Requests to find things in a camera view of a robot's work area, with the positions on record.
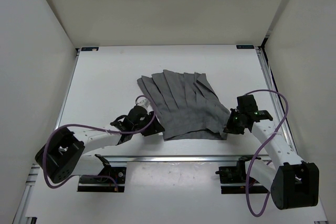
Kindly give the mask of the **grey pleated skirt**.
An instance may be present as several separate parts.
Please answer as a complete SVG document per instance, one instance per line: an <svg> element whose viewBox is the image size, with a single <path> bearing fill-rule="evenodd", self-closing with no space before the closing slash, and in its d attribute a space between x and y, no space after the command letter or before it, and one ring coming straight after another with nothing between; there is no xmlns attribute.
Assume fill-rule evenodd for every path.
<svg viewBox="0 0 336 224"><path fill-rule="evenodd" d="M164 127L166 141L182 139L226 140L230 116L204 73L163 70L137 80Z"/></svg>

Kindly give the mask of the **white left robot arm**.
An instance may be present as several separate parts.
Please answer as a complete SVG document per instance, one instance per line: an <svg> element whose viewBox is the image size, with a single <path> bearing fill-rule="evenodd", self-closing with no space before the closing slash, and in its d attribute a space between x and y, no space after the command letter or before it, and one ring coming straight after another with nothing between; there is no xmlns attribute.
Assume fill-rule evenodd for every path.
<svg viewBox="0 0 336 224"><path fill-rule="evenodd" d="M135 105L128 114L117 117L107 128L68 124L56 129L47 143L35 155L51 187L64 184L74 176L84 176L115 183L112 167L100 154L89 155L108 146L118 146L134 135L144 137L165 131L154 111Z"/></svg>

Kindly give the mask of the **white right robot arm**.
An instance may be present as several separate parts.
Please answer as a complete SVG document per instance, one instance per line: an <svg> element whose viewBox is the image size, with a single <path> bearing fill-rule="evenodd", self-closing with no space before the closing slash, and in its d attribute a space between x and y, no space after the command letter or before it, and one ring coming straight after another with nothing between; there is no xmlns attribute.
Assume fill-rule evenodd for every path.
<svg viewBox="0 0 336 224"><path fill-rule="evenodd" d="M270 157L270 167L259 154L242 156L235 166L220 167L217 174L221 183L245 183L249 195L253 182L267 190L279 210L313 207L319 201L319 169L315 163L307 163L294 152L279 133L272 116L260 110L252 94L237 97L237 107L231 110L224 131L228 134L249 132L261 143Z"/></svg>

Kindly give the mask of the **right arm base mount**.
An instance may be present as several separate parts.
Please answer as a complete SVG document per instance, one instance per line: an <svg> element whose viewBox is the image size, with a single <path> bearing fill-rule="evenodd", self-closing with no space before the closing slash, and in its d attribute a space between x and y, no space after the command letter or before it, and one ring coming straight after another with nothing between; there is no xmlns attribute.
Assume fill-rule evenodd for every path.
<svg viewBox="0 0 336 224"><path fill-rule="evenodd" d="M245 194L246 187L246 168L245 163L251 161L252 155L242 156L238 159L235 166L220 166L215 172L220 178L221 194L235 195ZM266 194L268 190L259 181L249 178L250 194Z"/></svg>

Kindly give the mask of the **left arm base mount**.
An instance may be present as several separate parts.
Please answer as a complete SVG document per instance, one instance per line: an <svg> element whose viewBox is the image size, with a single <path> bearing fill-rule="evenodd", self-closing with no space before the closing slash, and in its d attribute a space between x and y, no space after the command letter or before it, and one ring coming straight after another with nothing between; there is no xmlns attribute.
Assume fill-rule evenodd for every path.
<svg viewBox="0 0 336 224"><path fill-rule="evenodd" d="M77 192L123 193L126 166L114 166L102 155L83 156L79 162Z"/></svg>

